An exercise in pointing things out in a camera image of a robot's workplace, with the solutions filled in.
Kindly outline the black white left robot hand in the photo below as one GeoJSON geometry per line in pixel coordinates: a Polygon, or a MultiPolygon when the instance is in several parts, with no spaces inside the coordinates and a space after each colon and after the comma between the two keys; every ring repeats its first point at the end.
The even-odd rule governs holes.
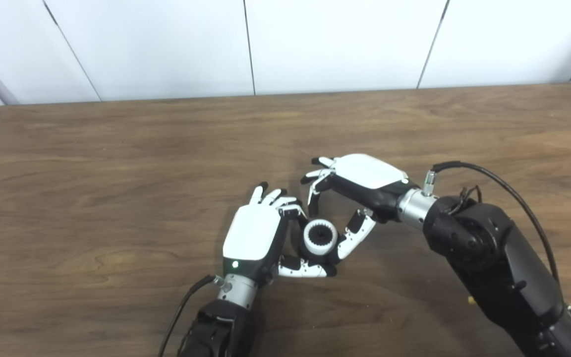
{"type": "Polygon", "coordinates": [[[232,219],[223,247],[224,275],[248,278],[260,289],[279,275],[293,278],[335,277],[337,268],[314,258],[301,244],[297,257],[283,253],[291,222],[302,233],[309,233],[308,219],[297,197],[286,189],[268,192],[267,181],[253,189],[247,204],[240,206],[232,219]]]}

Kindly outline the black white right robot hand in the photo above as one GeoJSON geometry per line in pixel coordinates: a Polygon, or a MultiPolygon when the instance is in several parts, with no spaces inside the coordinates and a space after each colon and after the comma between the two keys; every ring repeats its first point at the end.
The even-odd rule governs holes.
{"type": "Polygon", "coordinates": [[[352,215],[335,246],[322,255],[324,261],[333,265],[351,254],[376,224],[401,222],[404,211],[400,203],[418,188],[406,172],[367,154],[317,157],[311,163],[321,169],[300,179],[302,185],[309,185],[307,206],[311,217],[319,214],[320,194],[327,190],[362,206],[352,215]]]}

